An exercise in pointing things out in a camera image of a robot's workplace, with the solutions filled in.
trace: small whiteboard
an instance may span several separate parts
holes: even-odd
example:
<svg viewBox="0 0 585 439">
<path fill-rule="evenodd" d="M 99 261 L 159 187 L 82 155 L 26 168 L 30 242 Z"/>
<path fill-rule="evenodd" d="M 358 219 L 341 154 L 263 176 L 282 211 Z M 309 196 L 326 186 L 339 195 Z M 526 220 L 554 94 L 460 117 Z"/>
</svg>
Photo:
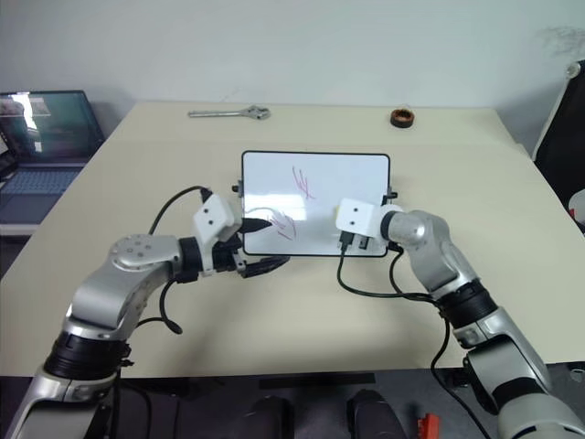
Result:
<svg viewBox="0 0 585 439">
<path fill-rule="evenodd" d="M 340 254 L 335 215 L 342 198 L 381 204 L 387 194 L 390 158 L 384 154 L 331 154 L 246 151 L 242 155 L 244 218 L 272 226 L 244 235 L 247 254 Z M 384 256 L 371 241 L 347 251 Z"/>
</svg>

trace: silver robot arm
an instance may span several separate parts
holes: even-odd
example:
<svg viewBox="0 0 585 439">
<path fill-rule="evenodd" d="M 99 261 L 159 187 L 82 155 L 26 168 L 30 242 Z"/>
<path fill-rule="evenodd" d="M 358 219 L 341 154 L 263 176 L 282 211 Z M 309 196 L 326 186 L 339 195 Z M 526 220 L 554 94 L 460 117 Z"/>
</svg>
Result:
<svg viewBox="0 0 585 439">
<path fill-rule="evenodd" d="M 245 219 L 242 225 L 229 204 L 210 192 L 193 223 L 194 237 L 139 234 L 112 245 L 106 262 L 75 293 L 61 333 L 31 381 L 6 438 L 85 437 L 130 355 L 127 339 L 151 293 L 162 284 L 234 270 L 251 277 L 288 261 L 243 261 L 236 232 L 270 223 Z"/>
<path fill-rule="evenodd" d="M 463 365 L 483 407 L 498 414 L 502 439 L 577 438 L 585 426 L 553 397 L 547 367 L 510 315 L 495 304 L 479 276 L 451 241 L 444 219 L 395 205 L 345 198 L 336 227 L 409 254 L 412 271 L 469 349 Z"/>
</svg>

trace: wrench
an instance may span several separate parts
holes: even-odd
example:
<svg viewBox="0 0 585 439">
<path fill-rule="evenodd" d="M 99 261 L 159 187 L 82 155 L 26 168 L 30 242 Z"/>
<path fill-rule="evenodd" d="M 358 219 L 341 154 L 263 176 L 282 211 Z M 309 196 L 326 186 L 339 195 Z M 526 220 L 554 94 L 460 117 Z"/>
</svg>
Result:
<svg viewBox="0 0 585 439">
<path fill-rule="evenodd" d="M 250 107 L 239 110 L 238 112 L 188 112 L 186 115 L 189 117 L 244 116 L 263 121 L 264 119 L 271 117 L 271 111 L 266 107 L 251 105 Z"/>
</svg>

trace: laptop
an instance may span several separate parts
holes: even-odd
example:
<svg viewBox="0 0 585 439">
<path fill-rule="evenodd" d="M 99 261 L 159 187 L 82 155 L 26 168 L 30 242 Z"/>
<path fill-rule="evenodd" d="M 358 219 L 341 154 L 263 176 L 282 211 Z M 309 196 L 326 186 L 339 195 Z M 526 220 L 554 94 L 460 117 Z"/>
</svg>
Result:
<svg viewBox="0 0 585 439">
<path fill-rule="evenodd" d="M 0 226 L 40 224 L 104 141 L 83 91 L 0 93 L 0 135 L 17 161 Z"/>
</svg>

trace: beige tabletop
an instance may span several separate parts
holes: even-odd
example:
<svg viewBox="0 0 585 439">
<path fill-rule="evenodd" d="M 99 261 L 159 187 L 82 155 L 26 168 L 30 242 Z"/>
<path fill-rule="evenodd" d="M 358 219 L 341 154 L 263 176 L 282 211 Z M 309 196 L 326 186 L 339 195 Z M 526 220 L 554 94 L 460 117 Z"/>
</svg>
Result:
<svg viewBox="0 0 585 439">
<path fill-rule="evenodd" d="M 265 121 L 186 117 L 215 108 L 234 105 L 138 104 L 101 147 L 2 280 L 0 374 L 34 373 L 77 286 L 118 238 L 146 232 L 178 190 L 205 185 L 238 203 L 230 187 L 246 149 L 388 154 L 398 204 L 447 219 L 455 243 L 543 359 L 585 359 L 585 240 L 495 111 L 416 109 L 407 130 L 388 124 L 388 108 L 271 105 Z M 182 198 L 158 232 L 189 235 L 198 206 L 196 196 Z M 173 287 L 167 311 L 184 334 L 157 324 L 136 330 L 136 364 L 125 376 L 429 367 L 442 338 L 437 312 L 352 295 L 335 281 L 337 262 L 297 257 L 256 278 L 221 273 Z M 344 277 L 390 291 L 388 263 L 353 259 Z M 420 291 L 407 258 L 397 278 Z M 157 296 L 145 316 L 157 314 Z M 441 365 L 459 366 L 462 356 L 452 343 Z"/>
</svg>

